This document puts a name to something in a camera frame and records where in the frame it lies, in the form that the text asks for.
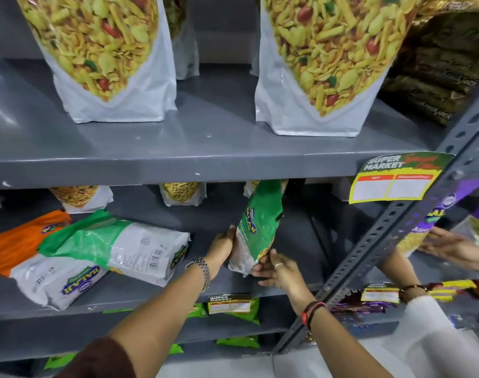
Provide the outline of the grey metal shelf rack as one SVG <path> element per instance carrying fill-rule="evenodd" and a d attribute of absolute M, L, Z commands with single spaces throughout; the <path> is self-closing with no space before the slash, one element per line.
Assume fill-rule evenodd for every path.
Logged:
<path fill-rule="evenodd" d="M 254 77 L 246 65 L 205 65 L 201 76 L 178 86 L 177 112 L 160 123 L 75 124 L 58 106 L 50 70 L 41 60 L 0 61 L 0 232 L 23 219 L 58 208 L 54 182 L 106 182 L 113 187 L 113 214 L 193 234 L 189 256 L 201 255 L 212 234 L 236 222 L 246 204 L 246 177 L 352 176 L 365 161 L 381 156 L 368 139 L 288 137 L 254 123 Z M 166 181 L 212 182 L 196 208 L 164 208 L 147 185 Z M 179 342 L 188 347 L 169 363 L 294 354 L 302 328 L 288 301 L 274 288 L 254 288 L 254 279 L 222 268 L 211 294 L 261 296 L 261 325 L 239 319 L 191 319 Z M 107 275 L 63 312 L 33 304 L 15 282 L 0 277 L 0 378 L 50 378 L 47 357 L 75 352 L 126 317 L 161 289 L 120 275 Z M 261 351 L 219 349 L 219 336 L 257 332 Z"/>

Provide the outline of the dark brown sleeve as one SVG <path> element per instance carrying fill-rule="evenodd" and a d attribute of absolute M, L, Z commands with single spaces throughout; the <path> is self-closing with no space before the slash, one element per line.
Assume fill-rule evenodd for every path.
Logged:
<path fill-rule="evenodd" d="M 123 347 L 110 337 L 94 340 L 54 378 L 136 378 Z"/>

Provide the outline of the grey slotted rack upright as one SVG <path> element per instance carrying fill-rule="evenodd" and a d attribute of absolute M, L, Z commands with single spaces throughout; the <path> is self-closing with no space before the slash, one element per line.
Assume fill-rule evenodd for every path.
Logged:
<path fill-rule="evenodd" d="M 461 184 L 479 179 L 479 85 L 446 128 L 375 101 L 356 137 L 363 138 L 385 147 L 382 156 L 408 152 L 400 142 L 411 140 L 455 157 L 421 201 L 348 204 L 327 185 L 297 181 L 287 188 L 303 213 L 282 219 L 274 248 L 296 261 L 310 291 L 329 308 L 352 289 L 379 282 L 375 268 L 415 225 Z"/>

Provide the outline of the orange snack packet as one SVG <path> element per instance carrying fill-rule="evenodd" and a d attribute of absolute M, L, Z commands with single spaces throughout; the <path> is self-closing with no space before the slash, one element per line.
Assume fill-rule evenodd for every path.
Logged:
<path fill-rule="evenodd" d="M 0 234 L 0 275 L 10 277 L 12 270 L 38 253 L 42 241 L 72 223 L 61 210 L 42 215 Z"/>

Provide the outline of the dark maroon snack packet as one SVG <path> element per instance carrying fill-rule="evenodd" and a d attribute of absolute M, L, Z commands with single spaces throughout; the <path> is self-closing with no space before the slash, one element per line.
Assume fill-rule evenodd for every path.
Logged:
<path fill-rule="evenodd" d="M 391 285 L 373 284 L 369 286 L 391 286 Z M 389 304 L 389 303 L 362 302 L 360 298 L 362 295 L 362 291 L 365 288 L 361 290 L 357 290 L 357 289 L 350 290 L 350 292 L 347 293 L 346 296 L 331 309 L 331 313 L 334 314 L 335 316 L 351 315 L 351 314 L 385 313 L 388 307 L 396 307 L 398 305 L 398 304 Z"/>

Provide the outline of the large yellow green shelf label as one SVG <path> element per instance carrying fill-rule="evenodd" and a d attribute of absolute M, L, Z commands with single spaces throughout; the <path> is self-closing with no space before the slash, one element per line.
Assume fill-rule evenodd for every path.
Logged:
<path fill-rule="evenodd" d="M 420 201 L 454 158 L 454 154 L 417 151 L 370 159 L 351 184 L 348 202 Z"/>

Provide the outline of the stack of dark gold packets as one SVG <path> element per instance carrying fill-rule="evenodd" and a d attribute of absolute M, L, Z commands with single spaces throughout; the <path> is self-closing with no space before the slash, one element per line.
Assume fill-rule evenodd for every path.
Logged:
<path fill-rule="evenodd" d="M 446 126 L 479 84 L 479 0 L 423 0 L 380 91 Z"/>

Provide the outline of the red and black wristbands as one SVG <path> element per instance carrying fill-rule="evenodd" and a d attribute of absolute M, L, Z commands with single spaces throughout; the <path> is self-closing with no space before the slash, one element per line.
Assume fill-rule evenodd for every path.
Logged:
<path fill-rule="evenodd" d="M 321 307 L 326 307 L 326 304 L 321 301 L 312 301 L 305 307 L 305 309 L 301 313 L 301 322 L 308 329 L 309 332 L 311 332 L 311 322 L 314 313 Z"/>

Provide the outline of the person's left forearm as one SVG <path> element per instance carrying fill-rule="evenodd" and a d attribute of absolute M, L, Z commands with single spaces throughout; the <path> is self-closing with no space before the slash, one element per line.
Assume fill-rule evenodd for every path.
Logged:
<path fill-rule="evenodd" d="M 110 337 L 128 354 L 136 378 L 156 377 L 190 310 L 213 277 L 202 258 L 111 330 Z"/>

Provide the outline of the large white snack mix pouch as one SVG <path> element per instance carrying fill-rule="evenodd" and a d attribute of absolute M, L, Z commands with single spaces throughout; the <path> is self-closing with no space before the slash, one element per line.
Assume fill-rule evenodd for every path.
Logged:
<path fill-rule="evenodd" d="M 188 11 L 188 1 L 163 0 L 178 81 L 199 76 L 198 44 Z"/>
<path fill-rule="evenodd" d="M 256 121 L 358 136 L 423 0 L 260 0 Z"/>
<path fill-rule="evenodd" d="M 177 80 L 163 0 L 16 0 L 76 124 L 161 122 Z"/>

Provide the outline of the yellow red snack packet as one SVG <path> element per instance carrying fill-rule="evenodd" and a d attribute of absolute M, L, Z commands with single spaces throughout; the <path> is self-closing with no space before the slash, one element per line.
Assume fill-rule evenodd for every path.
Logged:
<path fill-rule="evenodd" d="M 461 295 L 479 300 L 479 279 L 430 283 L 425 288 L 429 295 L 439 302 L 451 302 Z"/>

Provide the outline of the another person's forearm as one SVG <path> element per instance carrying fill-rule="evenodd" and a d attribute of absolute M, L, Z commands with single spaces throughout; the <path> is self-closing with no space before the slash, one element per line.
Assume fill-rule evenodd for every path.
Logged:
<path fill-rule="evenodd" d="M 398 248 L 385 257 L 377 268 L 400 290 L 421 286 L 410 260 Z"/>

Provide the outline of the person's left hand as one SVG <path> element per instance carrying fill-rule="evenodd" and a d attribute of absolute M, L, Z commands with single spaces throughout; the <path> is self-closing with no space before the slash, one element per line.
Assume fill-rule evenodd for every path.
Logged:
<path fill-rule="evenodd" d="M 232 252 L 232 248 L 225 248 L 222 242 L 222 238 L 226 232 L 220 233 L 215 237 L 204 257 L 204 260 L 209 267 L 210 274 L 214 276 L 218 274 L 219 269 L 230 257 Z"/>

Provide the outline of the person's right forearm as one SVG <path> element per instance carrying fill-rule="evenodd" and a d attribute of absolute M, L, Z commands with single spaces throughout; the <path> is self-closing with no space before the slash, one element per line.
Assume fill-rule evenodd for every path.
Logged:
<path fill-rule="evenodd" d="M 302 311 L 312 301 L 311 296 Z M 394 378 L 326 307 L 315 311 L 311 334 L 332 378 Z"/>

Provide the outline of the small yellow shelf label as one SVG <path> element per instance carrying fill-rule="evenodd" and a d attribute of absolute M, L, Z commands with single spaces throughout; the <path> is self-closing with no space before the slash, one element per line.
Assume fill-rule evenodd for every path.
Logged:
<path fill-rule="evenodd" d="M 362 291 L 362 302 L 399 304 L 399 289 L 391 286 L 369 286 Z"/>
<path fill-rule="evenodd" d="M 210 296 L 207 300 L 209 315 L 219 313 L 250 313 L 253 299 L 248 294 L 223 294 Z"/>

